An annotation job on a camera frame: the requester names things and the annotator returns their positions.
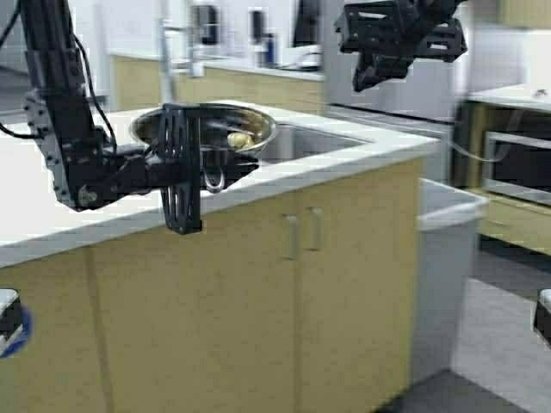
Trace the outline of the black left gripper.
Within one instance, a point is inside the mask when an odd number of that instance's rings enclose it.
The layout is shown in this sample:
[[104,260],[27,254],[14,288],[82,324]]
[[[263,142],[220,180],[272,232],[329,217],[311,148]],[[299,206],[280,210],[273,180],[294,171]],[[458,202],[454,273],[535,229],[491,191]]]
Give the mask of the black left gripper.
[[198,104],[166,103],[160,111],[157,153],[129,145],[116,154],[100,150],[67,159],[70,200],[66,205],[75,211],[97,210],[126,196],[161,188],[167,228],[179,235],[201,232],[200,189],[192,182],[170,186],[172,163],[199,162],[200,117]]

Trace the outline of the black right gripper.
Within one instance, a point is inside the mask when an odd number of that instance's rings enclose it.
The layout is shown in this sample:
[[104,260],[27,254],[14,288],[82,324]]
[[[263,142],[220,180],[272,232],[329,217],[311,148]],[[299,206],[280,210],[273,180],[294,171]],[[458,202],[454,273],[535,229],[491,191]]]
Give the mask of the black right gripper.
[[412,54],[453,63],[467,52],[460,1],[346,3],[334,23],[341,53]]

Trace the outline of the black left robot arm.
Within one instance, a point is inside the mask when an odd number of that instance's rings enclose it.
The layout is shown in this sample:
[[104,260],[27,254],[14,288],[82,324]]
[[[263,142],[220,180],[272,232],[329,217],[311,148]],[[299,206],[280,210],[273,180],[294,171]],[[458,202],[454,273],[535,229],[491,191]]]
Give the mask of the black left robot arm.
[[152,145],[118,145],[110,125],[94,122],[85,87],[89,66],[68,3],[20,1],[16,10],[32,85],[29,126],[53,174],[57,201],[80,213],[157,190],[169,229],[201,231],[199,107],[165,103],[155,112]]

